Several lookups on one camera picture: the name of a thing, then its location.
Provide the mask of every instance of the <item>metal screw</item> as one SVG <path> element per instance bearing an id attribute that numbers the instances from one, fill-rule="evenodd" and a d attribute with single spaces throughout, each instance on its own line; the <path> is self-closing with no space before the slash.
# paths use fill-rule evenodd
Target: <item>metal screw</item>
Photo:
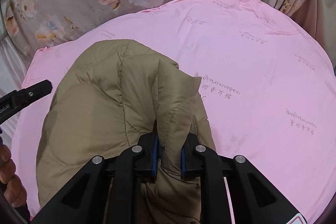
<path id="1" fill-rule="evenodd" d="M 238 155 L 235 159 L 236 159 L 236 162 L 239 162 L 240 164 L 243 164 L 246 161 L 246 158 L 241 155 Z"/>
<path id="2" fill-rule="evenodd" d="M 206 150 L 206 147 L 204 145 L 196 146 L 196 151 L 198 152 L 204 152 L 205 150 Z"/>
<path id="3" fill-rule="evenodd" d="M 103 158 L 100 157 L 100 156 L 95 156 L 95 157 L 92 159 L 92 162 L 93 162 L 94 164 L 99 164 L 99 163 L 101 163 L 102 161 L 103 161 Z"/>
<path id="4" fill-rule="evenodd" d="M 140 145 L 135 145 L 135 146 L 132 147 L 132 151 L 134 153 L 139 153 L 139 152 L 142 151 L 142 147 Z"/>

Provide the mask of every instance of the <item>pink bedsheet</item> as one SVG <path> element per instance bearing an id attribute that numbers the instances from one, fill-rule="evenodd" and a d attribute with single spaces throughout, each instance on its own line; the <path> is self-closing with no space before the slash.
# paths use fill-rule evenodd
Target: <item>pink bedsheet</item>
<path id="1" fill-rule="evenodd" d="M 336 191 L 336 78 L 320 45 L 259 0 L 175 0 L 115 18 L 76 41 L 39 50 L 22 88 L 55 88 L 96 41 L 135 39 L 201 76 L 220 155 L 245 155 L 313 223 Z M 52 94 L 21 112 L 13 138 L 32 215 L 35 161 Z"/>

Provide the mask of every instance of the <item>black clip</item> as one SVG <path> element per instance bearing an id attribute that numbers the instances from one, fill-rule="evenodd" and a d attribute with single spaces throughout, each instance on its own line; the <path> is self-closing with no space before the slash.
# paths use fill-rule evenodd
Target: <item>black clip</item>
<path id="1" fill-rule="evenodd" d="M 51 82 L 44 80 L 26 89 L 12 91 L 0 98 L 0 124 L 31 103 L 51 93 Z"/>
<path id="2" fill-rule="evenodd" d="M 93 157 L 43 207 L 31 224 L 136 223 L 137 178 L 155 178 L 158 134 L 146 133 L 118 157 Z M 113 184 L 108 195 L 111 179 Z"/>
<path id="3" fill-rule="evenodd" d="M 284 224 L 299 212 L 244 156 L 218 156 L 189 133 L 181 150 L 183 178 L 201 177 L 202 223 Z"/>

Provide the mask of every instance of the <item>human hand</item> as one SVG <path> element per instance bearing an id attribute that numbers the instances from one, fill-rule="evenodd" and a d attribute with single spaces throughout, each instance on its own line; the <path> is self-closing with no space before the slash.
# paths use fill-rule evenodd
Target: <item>human hand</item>
<path id="1" fill-rule="evenodd" d="M 0 166 L 0 182 L 7 184 L 4 196 L 13 207 L 21 207 L 26 204 L 27 192 L 20 178 L 15 175 L 16 167 L 11 159 L 11 151 L 6 145 L 0 145 L 0 157 L 4 162 Z"/>

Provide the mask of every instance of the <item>bed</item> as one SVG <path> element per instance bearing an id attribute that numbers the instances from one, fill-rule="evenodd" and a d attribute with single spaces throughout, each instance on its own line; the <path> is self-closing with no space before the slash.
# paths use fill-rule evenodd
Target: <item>bed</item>
<path id="1" fill-rule="evenodd" d="M 224 37 L 215 31 L 221 22 Z M 217 152 L 246 155 L 309 224 L 318 219 L 336 191 L 334 164 L 324 160 L 336 153 L 336 78 L 324 50 L 301 27 L 259 0 L 175 0 L 38 50 L 22 87 L 46 78 L 56 87 L 86 48 L 121 38 L 201 76 Z M 32 215 L 40 208 L 32 170 L 52 96 L 21 112 L 12 142 Z"/>

